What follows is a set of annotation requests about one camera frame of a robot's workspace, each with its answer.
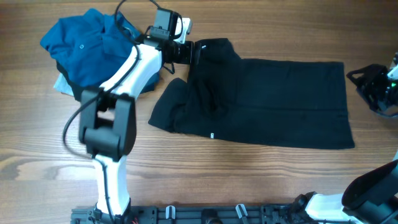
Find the black polo shirt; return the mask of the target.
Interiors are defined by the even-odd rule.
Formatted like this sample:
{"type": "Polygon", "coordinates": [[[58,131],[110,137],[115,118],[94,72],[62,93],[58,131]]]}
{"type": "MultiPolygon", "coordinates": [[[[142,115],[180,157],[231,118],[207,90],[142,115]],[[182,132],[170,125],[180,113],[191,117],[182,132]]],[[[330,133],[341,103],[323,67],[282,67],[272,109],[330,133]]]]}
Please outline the black polo shirt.
{"type": "Polygon", "coordinates": [[[228,39],[195,43],[188,78],[169,83],[149,124],[248,144],[354,147],[341,62],[241,58],[228,39]]]}

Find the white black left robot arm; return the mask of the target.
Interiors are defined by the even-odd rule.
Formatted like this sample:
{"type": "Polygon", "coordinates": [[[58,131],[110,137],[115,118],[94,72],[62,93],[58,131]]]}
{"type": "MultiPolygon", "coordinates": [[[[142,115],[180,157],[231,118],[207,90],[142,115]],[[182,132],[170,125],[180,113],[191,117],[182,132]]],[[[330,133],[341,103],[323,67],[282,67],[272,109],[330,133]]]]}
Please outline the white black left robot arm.
{"type": "Polygon", "coordinates": [[[136,100],[166,63],[192,63],[194,44],[186,40],[192,25],[190,18],[158,7],[154,25],[133,40],[118,71],[99,90],[81,95],[79,140],[94,163],[99,193],[89,217],[94,223],[132,223],[126,160],[136,140],[136,100]]]}

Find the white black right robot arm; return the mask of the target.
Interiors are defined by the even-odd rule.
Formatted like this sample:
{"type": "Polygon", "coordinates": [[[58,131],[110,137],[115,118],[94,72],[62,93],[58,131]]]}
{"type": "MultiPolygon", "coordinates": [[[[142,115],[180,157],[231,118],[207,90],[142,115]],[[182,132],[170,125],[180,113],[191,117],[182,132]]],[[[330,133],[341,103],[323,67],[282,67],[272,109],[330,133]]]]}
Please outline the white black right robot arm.
{"type": "MultiPolygon", "coordinates": [[[[353,70],[347,78],[376,114],[396,118],[389,109],[397,106],[397,62],[390,67],[372,64],[353,70]]],[[[296,223],[397,223],[397,160],[352,181],[342,194],[300,195],[289,208],[296,223]]]]}

